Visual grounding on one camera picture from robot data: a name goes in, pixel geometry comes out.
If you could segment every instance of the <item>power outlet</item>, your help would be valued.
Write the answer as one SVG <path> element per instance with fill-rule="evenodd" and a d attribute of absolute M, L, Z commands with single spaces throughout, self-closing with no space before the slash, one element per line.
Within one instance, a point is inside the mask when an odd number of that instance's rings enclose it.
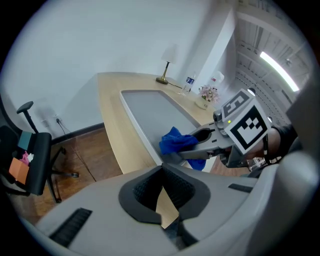
<path fill-rule="evenodd" d="M 56 122 L 57 121 L 57 119 L 59 119 L 59 122 L 61 123 L 62 122 L 62 118 L 59 116 L 59 115 L 54 115 L 53 116 L 53 118 L 54 118 L 54 121 Z"/>

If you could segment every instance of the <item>cable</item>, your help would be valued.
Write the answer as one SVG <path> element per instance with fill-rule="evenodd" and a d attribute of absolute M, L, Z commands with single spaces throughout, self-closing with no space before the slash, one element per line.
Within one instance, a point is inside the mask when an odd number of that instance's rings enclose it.
<path fill-rule="evenodd" d="M 62 128 L 62 126 L 61 126 L 61 124 L 60 124 L 60 120 L 59 120 L 58 118 L 56 119 L 56 122 L 57 122 L 57 124 L 60 126 L 60 128 L 62 129 L 63 134 L 64 134 L 64 136 L 66 137 L 66 139 L 67 139 L 67 140 L 71 139 L 71 138 L 68 138 L 68 136 L 67 136 L 67 134 L 65 133 L 65 130 Z M 79 149 L 78 149 L 78 147 L 77 147 L 77 138 L 75 138 L 75 142 L 76 142 L 75 146 L 76 146 L 76 149 L 78 150 L 78 153 L 79 153 L 79 154 L 76 152 L 76 150 L 74 149 L 74 147 L 71 145 L 71 148 L 72 148 L 73 152 L 76 154 L 76 156 L 77 156 L 77 157 L 79 158 L 79 160 L 82 162 L 82 164 L 84 165 L 84 167 L 86 168 L 86 170 L 90 173 L 90 175 L 91 175 L 91 177 L 93 178 L 93 180 L 94 180 L 95 182 L 97 182 L 97 180 L 95 179 L 95 177 L 92 175 L 91 171 L 89 170 L 89 167 L 87 166 L 86 162 L 83 160 L 83 158 L 82 158 L 81 155 L 80 155 L 80 151 L 79 151 Z"/>
<path fill-rule="evenodd" d="M 180 86 L 178 86 L 178 85 L 175 85 L 175 84 L 173 84 L 173 83 L 168 82 L 168 84 L 170 84 L 170 85 L 172 85 L 172 86 L 175 86 L 175 87 L 178 87 L 178 88 L 182 89 L 182 87 L 180 87 Z"/>
<path fill-rule="evenodd" d="M 270 158 L 269 158 L 269 146 L 268 146 L 268 134 L 263 137 L 263 154 L 264 160 L 267 165 L 270 165 Z"/>

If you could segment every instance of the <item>office chair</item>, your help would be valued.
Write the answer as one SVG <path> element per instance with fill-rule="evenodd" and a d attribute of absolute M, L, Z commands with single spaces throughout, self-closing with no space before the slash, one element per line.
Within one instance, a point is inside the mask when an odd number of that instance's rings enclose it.
<path fill-rule="evenodd" d="M 66 149 L 60 147 L 58 152 L 53 156 L 50 160 L 51 153 L 51 134 L 48 132 L 38 132 L 35 124 L 33 123 L 28 110 L 32 107 L 33 101 L 27 102 L 22 105 L 17 111 L 17 114 L 23 113 L 26 120 L 32 127 L 35 133 L 31 135 L 27 152 L 30 154 L 34 154 L 33 160 L 29 164 L 29 171 L 25 180 L 25 184 L 20 183 L 15 180 L 15 178 L 9 173 L 9 168 L 11 165 L 11 161 L 13 157 L 17 159 L 21 159 L 25 150 L 19 148 L 18 145 L 18 137 L 21 134 L 21 130 L 17 131 L 17 127 L 15 129 L 11 129 L 6 125 L 0 127 L 0 167 L 2 175 L 9 181 L 9 183 L 15 183 L 19 188 L 25 191 L 19 191 L 16 189 L 12 189 L 9 187 L 5 187 L 5 190 L 9 194 L 13 195 L 22 195 L 29 196 L 30 194 L 34 195 L 42 195 L 45 187 L 45 183 L 47 181 L 49 190 L 51 195 L 56 203 L 60 203 L 61 198 L 57 197 L 55 194 L 53 182 L 51 175 L 63 175 L 69 176 L 73 178 L 78 178 L 79 174 L 77 172 L 68 173 L 62 172 L 58 170 L 53 170 L 53 165 L 57 160 L 60 153 L 66 154 Z M 4 118 L 9 118 L 7 113 L 5 112 L 2 105 L 2 115 Z"/>

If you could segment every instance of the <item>gold lamp base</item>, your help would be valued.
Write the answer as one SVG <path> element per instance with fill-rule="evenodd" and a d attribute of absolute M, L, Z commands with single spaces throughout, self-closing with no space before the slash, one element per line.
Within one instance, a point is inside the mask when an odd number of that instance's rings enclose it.
<path fill-rule="evenodd" d="M 162 76 L 162 77 L 157 77 L 155 80 L 156 80 L 158 83 L 160 83 L 160 84 L 164 84 L 164 85 L 167 85 L 167 84 L 168 84 L 168 81 L 166 80 L 166 78 L 165 78 L 164 76 Z"/>
<path fill-rule="evenodd" d="M 164 85 L 167 85 L 169 82 L 166 80 L 166 73 L 167 73 L 167 69 L 168 69 L 168 66 L 169 66 L 169 63 L 167 61 L 166 63 L 166 66 L 165 66 L 165 70 L 163 72 L 163 75 L 161 77 L 157 77 L 155 80 L 160 83 L 160 84 L 164 84 Z"/>

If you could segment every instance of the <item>desk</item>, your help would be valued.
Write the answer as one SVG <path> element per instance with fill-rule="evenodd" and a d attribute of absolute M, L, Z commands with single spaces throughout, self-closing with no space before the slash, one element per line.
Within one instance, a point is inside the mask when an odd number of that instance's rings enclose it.
<path fill-rule="evenodd" d="M 203 110 L 196 106 L 196 94 L 190 92 L 187 97 L 177 94 L 181 89 L 171 84 L 156 82 L 157 75 L 141 73 L 110 72 L 97 75 L 101 115 L 113 153 L 122 173 L 155 166 L 120 101 L 121 90 L 162 90 L 180 104 L 201 125 L 213 121 L 213 108 Z M 170 83 L 178 85 L 173 79 Z M 162 190 L 156 212 L 162 216 L 162 226 L 167 227 L 178 217 L 178 211 Z"/>

